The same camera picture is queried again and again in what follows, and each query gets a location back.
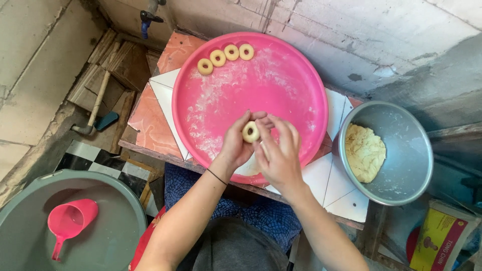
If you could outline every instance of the bowl rim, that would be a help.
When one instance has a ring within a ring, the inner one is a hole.
[[[346,132],[347,132],[348,125],[350,124],[351,120],[353,119],[353,117],[358,112],[360,112],[361,110],[363,110],[367,107],[373,106],[373,105],[390,106],[390,107],[394,107],[394,108],[404,112],[407,115],[407,117],[409,117],[415,123],[417,129],[421,132],[422,137],[423,137],[423,139],[424,139],[424,141],[425,141],[425,143],[428,147],[428,172],[425,176],[423,184],[420,186],[420,188],[414,194],[412,194],[410,197],[408,197],[406,199],[403,199],[403,200],[387,200],[387,199],[383,199],[381,197],[378,197],[378,196],[374,195],[368,189],[366,189],[364,187],[364,185],[355,177],[355,175],[353,174],[353,172],[350,168],[350,165],[348,163],[347,155],[346,155],[346,152],[344,151],[345,150],[345,135],[346,135]],[[348,113],[347,117],[345,118],[345,120],[343,121],[343,123],[340,126],[340,130],[339,130],[339,133],[338,133],[338,146],[337,147],[339,149],[339,157],[340,157],[341,163],[343,164],[343,167],[345,169],[345,173],[348,175],[348,178],[350,179],[350,181],[365,196],[367,196],[369,199],[371,199],[372,201],[377,202],[379,204],[383,204],[383,205],[387,205],[387,206],[398,206],[398,205],[404,205],[404,204],[410,203],[410,202],[416,200],[417,198],[419,198],[425,192],[425,190],[427,190],[428,184],[430,183],[430,180],[432,178],[433,150],[432,150],[432,145],[430,143],[430,139],[428,138],[427,132],[425,132],[425,129],[420,124],[420,122],[409,111],[407,111],[405,108],[400,107],[398,105],[395,105],[393,103],[383,102],[383,101],[370,101],[370,102],[363,103],[363,104],[357,106],[356,108],[354,108],[350,113]]]

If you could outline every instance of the pink plastic scoop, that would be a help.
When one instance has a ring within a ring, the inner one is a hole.
[[[60,261],[59,254],[64,241],[77,236],[92,222],[97,212],[97,203],[89,199],[61,204],[50,212],[47,224],[57,238],[52,260]]]

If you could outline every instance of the dough ring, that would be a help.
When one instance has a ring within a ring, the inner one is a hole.
[[[238,59],[238,57],[240,56],[240,51],[238,50],[236,45],[230,44],[230,45],[224,47],[224,55],[226,56],[226,58],[228,60],[234,61],[234,60]]]
[[[221,67],[226,62],[226,56],[221,50],[212,51],[211,54],[209,55],[209,59],[216,67]]]
[[[240,46],[240,58],[242,60],[250,60],[251,58],[253,58],[253,56],[254,56],[254,49],[251,45],[246,43]]]
[[[248,122],[242,129],[242,138],[248,143],[253,143],[259,139],[259,130],[254,121]]]
[[[202,75],[211,74],[213,72],[213,64],[211,63],[211,61],[209,59],[202,58],[198,62],[198,71]]]

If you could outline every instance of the concrete wall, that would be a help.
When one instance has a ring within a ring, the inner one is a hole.
[[[47,127],[101,37],[86,8],[79,0],[0,0],[0,180],[52,134]],[[0,195],[6,190],[0,181]]]
[[[138,12],[148,0],[100,1],[109,16],[122,12],[115,24],[140,36]],[[482,88],[478,0],[168,0],[158,15],[209,38],[235,31],[279,37],[323,81],[403,105],[428,130],[482,121],[474,102]],[[150,36],[165,42],[169,25],[152,25]]]

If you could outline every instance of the metal bowl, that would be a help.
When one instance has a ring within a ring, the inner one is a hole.
[[[387,158],[368,184],[356,179],[348,164],[345,140],[339,140],[345,138],[350,122],[372,129],[387,148]],[[372,101],[353,109],[333,140],[332,153],[334,164],[363,194],[388,206],[416,200],[432,177],[433,152],[427,133],[410,112],[392,103]]]

